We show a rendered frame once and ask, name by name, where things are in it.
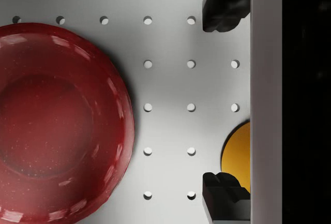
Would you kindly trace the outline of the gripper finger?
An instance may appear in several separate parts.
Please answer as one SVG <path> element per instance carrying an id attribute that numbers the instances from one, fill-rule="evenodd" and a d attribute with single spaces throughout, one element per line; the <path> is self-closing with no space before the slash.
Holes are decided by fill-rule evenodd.
<path id="1" fill-rule="evenodd" d="M 203 30 L 207 33 L 235 29 L 251 9 L 251 0 L 206 0 L 203 6 Z"/>
<path id="2" fill-rule="evenodd" d="M 229 173 L 204 173 L 202 196 L 209 221 L 249 221 L 251 218 L 250 193 Z"/>

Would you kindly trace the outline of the yellow bowl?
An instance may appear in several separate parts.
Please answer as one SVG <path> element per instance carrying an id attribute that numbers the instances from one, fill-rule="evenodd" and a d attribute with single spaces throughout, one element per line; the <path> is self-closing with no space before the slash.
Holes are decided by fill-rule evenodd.
<path id="1" fill-rule="evenodd" d="M 250 120 L 237 126 L 227 137 L 221 153 L 221 172 L 236 177 L 250 192 Z"/>

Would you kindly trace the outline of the red plate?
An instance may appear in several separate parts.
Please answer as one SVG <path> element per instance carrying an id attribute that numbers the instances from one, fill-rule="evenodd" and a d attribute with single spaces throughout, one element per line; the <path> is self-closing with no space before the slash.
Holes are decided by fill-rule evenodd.
<path id="1" fill-rule="evenodd" d="M 57 26 L 0 27 L 0 224 L 75 224 L 109 199 L 134 145 L 109 57 Z"/>

